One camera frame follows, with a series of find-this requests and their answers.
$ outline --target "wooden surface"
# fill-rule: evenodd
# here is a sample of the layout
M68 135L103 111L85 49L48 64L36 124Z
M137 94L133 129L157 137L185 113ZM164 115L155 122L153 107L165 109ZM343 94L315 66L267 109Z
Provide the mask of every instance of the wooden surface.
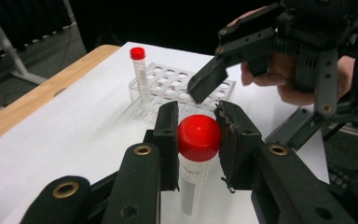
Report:
M39 107L72 85L100 62L118 50L117 46L103 45L85 55L75 63L63 69L43 84L29 91L19 100L0 111L0 136L23 119L34 113Z

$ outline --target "red cap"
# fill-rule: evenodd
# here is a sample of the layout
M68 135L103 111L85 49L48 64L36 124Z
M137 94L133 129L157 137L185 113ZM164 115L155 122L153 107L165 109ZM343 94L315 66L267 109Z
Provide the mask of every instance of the red cap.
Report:
M219 124L208 116L192 115L179 124L179 152L188 160L210 160L219 151L220 141Z
M145 50L141 47L132 48L130 54L133 60L142 60L145 58Z

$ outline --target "white table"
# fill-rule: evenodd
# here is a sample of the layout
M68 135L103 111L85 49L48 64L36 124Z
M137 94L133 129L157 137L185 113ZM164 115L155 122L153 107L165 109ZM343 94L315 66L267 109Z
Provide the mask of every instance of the white table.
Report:
M0 137L0 223L18 223L31 202L52 180L86 177L91 184L117 171L125 150L142 142L145 130L135 119L116 122L130 105L134 78L130 49L145 48L146 63L197 72L212 56L127 43L65 91ZM237 82L231 102L242 107L264 137L296 106L283 103L273 87L241 85L238 65L228 68ZM327 182L323 141L316 133L298 151L318 178ZM250 191L230 194L218 159L213 161L199 218L205 223L256 223ZM184 223L178 192L162 192L161 223Z

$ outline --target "table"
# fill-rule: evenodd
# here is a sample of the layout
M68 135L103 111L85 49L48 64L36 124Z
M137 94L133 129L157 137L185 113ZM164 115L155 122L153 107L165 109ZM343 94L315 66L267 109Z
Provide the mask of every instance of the table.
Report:
M125 150L153 128L129 117L120 119L131 105L129 52L135 46L145 48L146 63L192 72L212 58L132 42L120 49L102 46L2 110L0 223L18 223L43 187L59 177L80 175L93 184L117 171ZM273 87L241 87L238 65L227 71L237 83L231 102L242 107L264 137L296 110ZM323 149L317 133L298 154L318 178L328 181ZM229 193L219 165L215 158L199 219L209 224L256 223L251 192ZM178 196L176 191L161 193L161 223L183 223Z

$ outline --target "test tube with red cap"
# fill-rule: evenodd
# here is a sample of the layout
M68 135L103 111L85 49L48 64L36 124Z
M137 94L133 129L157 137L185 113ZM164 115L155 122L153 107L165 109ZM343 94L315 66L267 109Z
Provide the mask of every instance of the test tube with red cap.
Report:
M149 103L149 93L147 89L145 49L142 47L134 47L130 50L130 55L135 69L141 103L143 105L147 105Z
M212 158L220 149L221 132L216 120L191 115L178 127L179 189L181 208L189 217L197 217Z

